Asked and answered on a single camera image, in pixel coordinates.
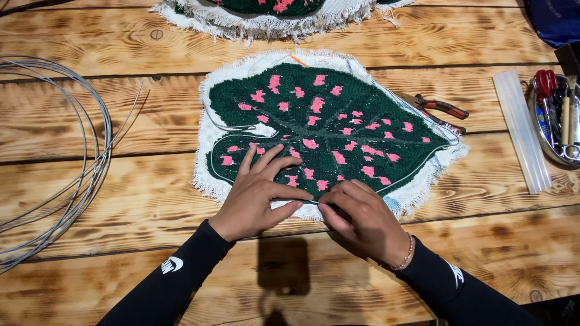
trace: silver bracelet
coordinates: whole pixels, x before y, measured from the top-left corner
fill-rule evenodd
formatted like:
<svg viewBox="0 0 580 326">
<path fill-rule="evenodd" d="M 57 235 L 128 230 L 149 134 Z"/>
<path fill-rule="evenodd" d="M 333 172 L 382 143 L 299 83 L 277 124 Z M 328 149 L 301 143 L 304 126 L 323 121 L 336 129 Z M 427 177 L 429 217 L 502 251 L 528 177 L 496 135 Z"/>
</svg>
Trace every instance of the silver bracelet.
<svg viewBox="0 0 580 326">
<path fill-rule="evenodd" d="M 400 264 L 397 267 L 391 267 L 392 270 L 400 270 L 403 267 L 405 267 L 405 265 L 407 264 L 407 262 L 409 261 L 409 259 L 411 258 L 411 252 L 413 252 L 413 236 L 411 235 L 411 233 L 407 232 L 407 234 L 409 235 L 409 240 L 411 241 L 411 245 L 409 246 L 409 254 L 407 255 L 407 257 L 405 257 L 405 260 L 403 261 L 402 264 Z"/>
</svg>

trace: wooden table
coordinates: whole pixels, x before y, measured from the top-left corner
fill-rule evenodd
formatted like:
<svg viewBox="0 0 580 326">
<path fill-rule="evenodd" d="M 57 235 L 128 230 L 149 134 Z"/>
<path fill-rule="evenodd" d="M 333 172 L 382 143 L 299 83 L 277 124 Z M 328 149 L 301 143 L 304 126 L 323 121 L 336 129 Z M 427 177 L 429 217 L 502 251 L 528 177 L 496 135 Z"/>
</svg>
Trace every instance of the wooden table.
<svg viewBox="0 0 580 326">
<path fill-rule="evenodd" d="M 10 0 L 4 9 L 27 1 Z M 223 63 L 293 45 L 214 44 L 148 12 L 154 2 L 77 0 L 0 18 L 0 53 L 51 58 L 91 77 L 115 128 L 141 82 L 148 93 L 89 209 L 54 244 L 0 276 L 2 325 L 96 323 L 219 209 L 190 184 L 202 109 L 198 85 Z M 528 194 L 491 79 L 510 69 L 522 80 L 539 69 L 560 73 L 553 50 L 537 38 L 521 0 L 449 4 L 417 0 L 394 11 L 400 28 L 374 17 L 298 47 L 351 53 L 391 90 L 469 110 L 461 122 L 469 155 L 450 167 L 416 214 L 402 218 L 405 229 L 517 303 L 578 294 L 580 172 L 550 163 L 553 188 Z M 89 103 L 78 85 L 61 84 Z M 73 179 L 82 139 L 54 89 L 12 80 L 0 83 L 0 96 L 0 216 L 6 219 Z M 97 117 L 94 104 L 88 109 Z M 1 234 L 0 248 L 48 222 Z M 262 324 L 276 317 L 273 311 L 289 325 L 435 318 L 408 286 L 341 247 L 321 223 L 292 218 L 264 236 L 230 251 L 181 325 Z M 299 286 L 276 288 L 267 280 L 276 275 Z"/>
</svg>

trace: nike logo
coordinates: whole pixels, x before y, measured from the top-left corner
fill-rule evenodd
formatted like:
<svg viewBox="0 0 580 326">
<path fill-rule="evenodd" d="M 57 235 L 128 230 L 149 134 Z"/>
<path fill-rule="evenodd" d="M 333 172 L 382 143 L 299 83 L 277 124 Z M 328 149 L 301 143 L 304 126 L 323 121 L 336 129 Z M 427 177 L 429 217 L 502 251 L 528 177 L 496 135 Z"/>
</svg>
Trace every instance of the nike logo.
<svg viewBox="0 0 580 326">
<path fill-rule="evenodd" d="M 166 261 L 161 264 L 161 271 L 163 274 L 169 271 L 176 271 L 179 270 L 183 266 L 183 260 L 177 257 L 169 257 Z"/>
<path fill-rule="evenodd" d="M 453 271 L 453 275 L 455 275 L 455 288 L 458 289 L 459 288 L 458 281 L 461 281 L 461 283 L 463 283 L 463 272 L 461 271 L 461 269 L 459 269 L 459 267 L 453 265 L 452 263 L 448 261 L 445 262 L 449 264 L 449 267 L 451 267 L 451 270 Z"/>
</svg>

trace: arm sleeve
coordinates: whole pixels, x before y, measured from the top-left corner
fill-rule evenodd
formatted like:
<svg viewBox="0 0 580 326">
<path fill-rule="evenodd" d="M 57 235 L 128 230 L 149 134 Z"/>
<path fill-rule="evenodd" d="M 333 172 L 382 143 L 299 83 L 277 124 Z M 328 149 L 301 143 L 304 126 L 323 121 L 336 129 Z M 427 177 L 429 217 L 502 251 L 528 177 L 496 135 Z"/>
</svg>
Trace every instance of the arm sleeve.
<svg viewBox="0 0 580 326">
<path fill-rule="evenodd" d="M 415 239 L 413 260 L 397 278 L 415 290 L 438 317 L 452 326 L 541 326 L 524 308 Z"/>
<path fill-rule="evenodd" d="M 163 264 L 157 267 L 97 324 L 168 325 L 187 309 L 196 291 L 216 264 L 233 246 L 209 225 L 197 231 Z"/>
</svg>

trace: pliers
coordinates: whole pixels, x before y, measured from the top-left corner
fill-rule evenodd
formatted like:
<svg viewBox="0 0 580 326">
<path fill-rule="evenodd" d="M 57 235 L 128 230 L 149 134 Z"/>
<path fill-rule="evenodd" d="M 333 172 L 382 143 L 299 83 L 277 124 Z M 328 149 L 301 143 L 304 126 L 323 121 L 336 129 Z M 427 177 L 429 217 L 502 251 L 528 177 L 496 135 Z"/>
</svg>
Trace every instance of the pliers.
<svg viewBox="0 0 580 326">
<path fill-rule="evenodd" d="M 421 96 L 421 94 L 417 94 L 415 96 L 412 96 L 412 95 L 409 95 L 409 94 L 403 93 L 403 92 L 395 92 L 395 94 L 398 97 L 400 97 L 403 101 L 412 105 L 414 108 L 416 108 L 423 115 L 425 115 L 426 117 L 433 120 L 436 124 L 441 125 L 441 126 L 449 125 L 451 127 L 451 129 L 456 130 L 458 134 L 465 133 L 464 127 L 450 124 L 449 122 L 445 122 L 445 121 L 437 118 L 433 114 L 429 113 L 427 111 L 427 108 L 433 108 L 435 110 L 439 110 L 439 111 L 445 112 L 447 114 L 451 114 L 454 117 L 459 118 L 461 120 L 467 118 L 469 116 L 469 112 L 463 111 L 460 108 L 457 108 L 457 107 L 455 107 L 449 103 L 446 103 L 446 102 L 426 100 L 423 98 L 423 96 Z"/>
</svg>

